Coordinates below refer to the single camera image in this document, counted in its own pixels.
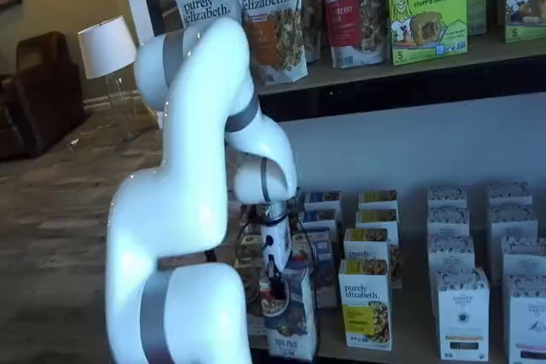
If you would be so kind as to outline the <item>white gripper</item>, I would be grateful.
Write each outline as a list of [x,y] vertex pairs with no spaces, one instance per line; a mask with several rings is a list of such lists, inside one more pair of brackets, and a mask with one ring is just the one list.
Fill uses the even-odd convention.
[[275,225],[263,226],[261,238],[264,245],[263,260],[267,261],[266,274],[270,281],[270,292],[273,298],[285,298],[284,281],[275,261],[287,261],[292,250],[288,221],[282,220]]

